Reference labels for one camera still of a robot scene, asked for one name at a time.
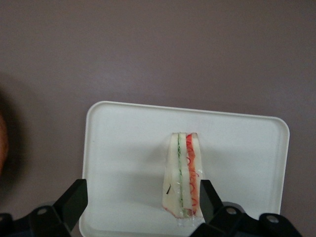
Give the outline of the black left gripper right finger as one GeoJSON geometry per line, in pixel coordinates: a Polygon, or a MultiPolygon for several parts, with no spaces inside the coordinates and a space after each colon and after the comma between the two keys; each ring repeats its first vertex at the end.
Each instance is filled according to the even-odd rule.
{"type": "Polygon", "coordinates": [[[194,231],[196,237],[258,237],[257,220],[236,204],[224,205],[209,180],[200,182],[200,208],[204,223],[194,231]]]}

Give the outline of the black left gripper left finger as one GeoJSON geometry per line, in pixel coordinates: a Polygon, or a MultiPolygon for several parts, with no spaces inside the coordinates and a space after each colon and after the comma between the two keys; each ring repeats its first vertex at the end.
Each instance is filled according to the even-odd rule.
{"type": "Polygon", "coordinates": [[[44,205],[31,212],[32,236],[70,237],[87,204],[87,181],[77,179],[53,205],[44,205]]]}

